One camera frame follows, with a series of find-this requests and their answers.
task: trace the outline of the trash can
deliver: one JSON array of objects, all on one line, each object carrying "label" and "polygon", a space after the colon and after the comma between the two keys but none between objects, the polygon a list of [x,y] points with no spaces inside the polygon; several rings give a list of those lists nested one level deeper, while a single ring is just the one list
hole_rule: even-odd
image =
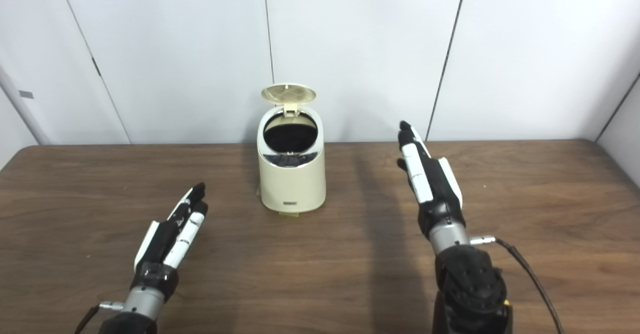
[{"label": "trash can", "polygon": [[316,93],[304,85],[277,84],[262,97],[276,106],[258,126],[260,195],[265,206],[297,216],[325,201],[325,140],[320,116],[307,106]]}]

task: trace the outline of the open lid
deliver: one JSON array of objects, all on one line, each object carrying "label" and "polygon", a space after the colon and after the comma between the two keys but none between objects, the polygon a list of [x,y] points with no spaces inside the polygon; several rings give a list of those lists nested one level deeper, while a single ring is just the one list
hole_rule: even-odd
[{"label": "open lid", "polygon": [[262,97],[272,104],[306,104],[316,98],[316,92],[300,84],[276,84],[262,91]]}]

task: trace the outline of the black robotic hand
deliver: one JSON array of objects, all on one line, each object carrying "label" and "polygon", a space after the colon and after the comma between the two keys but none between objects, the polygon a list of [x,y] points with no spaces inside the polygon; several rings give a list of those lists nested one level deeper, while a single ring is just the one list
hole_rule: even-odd
[{"label": "black robotic hand", "polygon": [[414,128],[400,123],[398,166],[418,202],[418,224],[436,254],[439,292],[434,334],[505,334],[513,311],[506,285],[486,252],[471,245],[462,215],[462,193],[448,160],[432,158]]},{"label": "black robotic hand", "polygon": [[[425,237],[432,240],[432,230],[439,222],[457,223],[464,231],[462,193],[448,160],[433,159],[416,130],[405,121],[400,122],[398,143],[402,158],[397,165],[406,172],[418,201],[418,224]],[[469,243],[466,234],[462,236],[451,243]]]},{"label": "black robotic hand", "polygon": [[153,221],[135,255],[134,278],[125,302],[101,302],[89,309],[79,334],[99,308],[119,314],[103,321],[99,334],[156,334],[156,319],[178,286],[178,266],[204,221],[208,206],[202,201],[205,184],[189,189],[167,220]]}]

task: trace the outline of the wooden table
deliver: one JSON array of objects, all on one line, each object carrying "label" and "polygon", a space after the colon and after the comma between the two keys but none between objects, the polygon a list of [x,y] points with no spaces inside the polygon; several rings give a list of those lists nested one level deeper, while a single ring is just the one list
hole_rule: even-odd
[{"label": "wooden table", "polygon": [[[516,245],[569,333],[640,332],[640,190],[586,141],[432,143],[464,193],[470,234]],[[256,197],[254,145],[29,147],[0,173],[0,331],[73,332],[124,300],[151,220],[206,182],[209,215],[161,334],[430,332],[434,254],[398,146],[329,144],[327,200],[300,218]],[[518,334],[554,332],[500,247]],[[97,332],[99,313],[85,332]]]}]

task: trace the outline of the white wall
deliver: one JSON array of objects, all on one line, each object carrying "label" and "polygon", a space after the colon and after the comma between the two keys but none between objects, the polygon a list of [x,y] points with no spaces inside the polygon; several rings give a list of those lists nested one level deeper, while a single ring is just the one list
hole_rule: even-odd
[{"label": "white wall", "polygon": [[265,0],[69,0],[134,144],[256,140]]},{"label": "white wall", "polygon": [[636,83],[598,144],[640,186],[640,83]]},{"label": "white wall", "polygon": [[0,88],[0,169],[18,150],[36,145],[34,136]]},{"label": "white wall", "polygon": [[425,135],[460,0],[267,0],[276,82],[304,83],[329,142]]},{"label": "white wall", "polygon": [[[82,31],[66,0],[0,0],[0,82],[44,144],[253,141],[272,74],[316,90],[330,142],[426,133],[460,2],[69,1]],[[429,140],[594,139],[640,72],[637,12],[464,0]]]},{"label": "white wall", "polygon": [[65,0],[0,0],[0,68],[43,144],[128,144]]},{"label": "white wall", "polygon": [[429,140],[594,140],[640,72],[640,0],[463,0]]}]

